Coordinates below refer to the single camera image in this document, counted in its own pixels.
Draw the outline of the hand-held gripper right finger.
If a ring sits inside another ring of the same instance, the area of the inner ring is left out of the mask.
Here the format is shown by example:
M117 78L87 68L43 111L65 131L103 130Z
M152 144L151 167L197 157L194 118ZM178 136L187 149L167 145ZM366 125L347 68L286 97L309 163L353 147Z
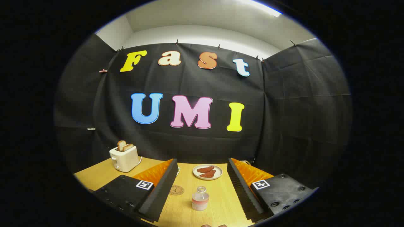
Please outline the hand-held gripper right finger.
M234 158L228 159L227 172L246 218L254 223L288 212L318 190L287 174L271 175Z

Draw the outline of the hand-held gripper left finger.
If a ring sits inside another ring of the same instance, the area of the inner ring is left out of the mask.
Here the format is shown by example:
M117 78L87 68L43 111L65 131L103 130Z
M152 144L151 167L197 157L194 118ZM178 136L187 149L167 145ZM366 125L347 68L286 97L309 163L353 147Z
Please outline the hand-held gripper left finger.
M130 218L155 222L160 218L177 170L177 160L170 159L133 177L121 174L93 194Z

